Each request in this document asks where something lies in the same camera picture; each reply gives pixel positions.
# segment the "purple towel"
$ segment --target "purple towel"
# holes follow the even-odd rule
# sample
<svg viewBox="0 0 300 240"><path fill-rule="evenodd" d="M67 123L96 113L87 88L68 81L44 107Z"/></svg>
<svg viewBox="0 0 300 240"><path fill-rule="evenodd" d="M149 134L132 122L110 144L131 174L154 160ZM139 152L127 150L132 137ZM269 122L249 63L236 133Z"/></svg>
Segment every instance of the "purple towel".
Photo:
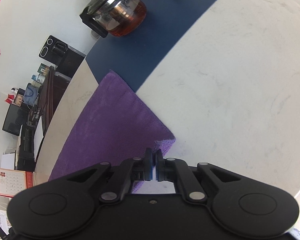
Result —
<svg viewBox="0 0 300 240"><path fill-rule="evenodd" d="M143 157L146 147L160 148L165 154L175 140L123 79L111 71L72 128L49 180L102 161L119 165L125 159Z"/></svg>

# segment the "black plastic mount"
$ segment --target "black plastic mount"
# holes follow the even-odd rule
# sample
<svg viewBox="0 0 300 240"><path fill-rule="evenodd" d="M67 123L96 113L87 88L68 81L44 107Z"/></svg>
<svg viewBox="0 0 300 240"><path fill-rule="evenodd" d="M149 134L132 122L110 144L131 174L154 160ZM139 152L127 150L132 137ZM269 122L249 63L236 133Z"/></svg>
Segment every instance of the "black plastic mount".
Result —
<svg viewBox="0 0 300 240"><path fill-rule="evenodd" d="M174 183L176 193L131 194L133 182ZM189 167L147 149L26 189L10 201L12 239L293 239L299 207L287 192L208 163Z"/></svg>

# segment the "metal screw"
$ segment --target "metal screw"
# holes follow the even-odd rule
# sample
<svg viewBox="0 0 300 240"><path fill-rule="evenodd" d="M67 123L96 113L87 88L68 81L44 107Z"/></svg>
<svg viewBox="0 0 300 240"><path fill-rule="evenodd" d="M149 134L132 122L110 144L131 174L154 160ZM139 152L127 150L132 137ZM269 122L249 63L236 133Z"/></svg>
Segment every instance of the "metal screw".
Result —
<svg viewBox="0 0 300 240"><path fill-rule="evenodd" d="M114 200L117 198L117 194L115 194L114 192L106 192L101 195L101 198L103 200Z"/></svg>
<svg viewBox="0 0 300 240"><path fill-rule="evenodd" d="M191 192L189 194L189 197L193 200L202 200L205 198L205 194L203 194L202 192L199 192L199 191L195 191L195 192Z"/></svg>

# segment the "picture frame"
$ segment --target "picture frame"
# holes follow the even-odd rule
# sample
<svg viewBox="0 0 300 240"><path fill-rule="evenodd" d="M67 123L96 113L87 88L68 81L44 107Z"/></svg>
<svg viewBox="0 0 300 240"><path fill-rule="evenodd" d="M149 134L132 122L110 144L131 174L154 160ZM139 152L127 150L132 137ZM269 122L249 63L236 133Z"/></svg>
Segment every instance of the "picture frame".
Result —
<svg viewBox="0 0 300 240"><path fill-rule="evenodd" d="M40 67L38 69L38 73L43 75L43 76L47 76L48 72L49 72L49 66L44 65L43 63L40 64Z"/></svg>
<svg viewBox="0 0 300 240"><path fill-rule="evenodd" d="M23 96L20 95L20 94L17 94L15 99L14 99L13 104L15 104L16 106L21 106L22 100L23 100Z"/></svg>

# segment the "teapot handle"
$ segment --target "teapot handle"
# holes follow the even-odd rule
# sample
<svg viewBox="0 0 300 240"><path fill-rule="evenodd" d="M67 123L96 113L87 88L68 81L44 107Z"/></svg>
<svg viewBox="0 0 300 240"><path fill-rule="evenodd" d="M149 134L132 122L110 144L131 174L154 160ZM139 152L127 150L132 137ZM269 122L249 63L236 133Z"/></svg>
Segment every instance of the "teapot handle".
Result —
<svg viewBox="0 0 300 240"><path fill-rule="evenodd" d="M80 18L82 22L99 34L102 38L105 38L108 35L108 31L104 29L100 24L98 24L92 17L92 15L87 14L88 7L84 8L82 14L80 14Z"/></svg>

